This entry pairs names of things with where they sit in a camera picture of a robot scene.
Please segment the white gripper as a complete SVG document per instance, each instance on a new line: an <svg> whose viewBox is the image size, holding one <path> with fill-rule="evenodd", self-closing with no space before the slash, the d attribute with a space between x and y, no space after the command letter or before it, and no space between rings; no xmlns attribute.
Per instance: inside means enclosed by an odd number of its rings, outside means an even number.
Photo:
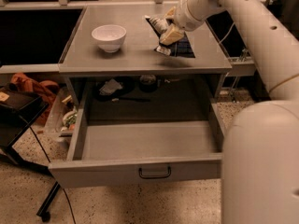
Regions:
<svg viewBox="0 0 299 224"><path fill-rule="evenodd" d="M202 5L203 0L179 0L176 7L171 7L164 17L174 19L174 23L160 36L160 43L169 46L184 37L183 30L191 32L201 26L205 21Z"/></svg>

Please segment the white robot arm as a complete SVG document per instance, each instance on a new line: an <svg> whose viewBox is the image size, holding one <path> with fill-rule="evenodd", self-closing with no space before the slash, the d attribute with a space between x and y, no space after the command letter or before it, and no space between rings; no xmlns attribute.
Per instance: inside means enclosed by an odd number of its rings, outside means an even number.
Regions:
<svg viewBox="0 0 299 224"><path fill-rule="evenodd" d="M193 31L227 10L270 96L225 135L222 224L299 224L299 42L259 0L180 0L174 24Z"/></svg>

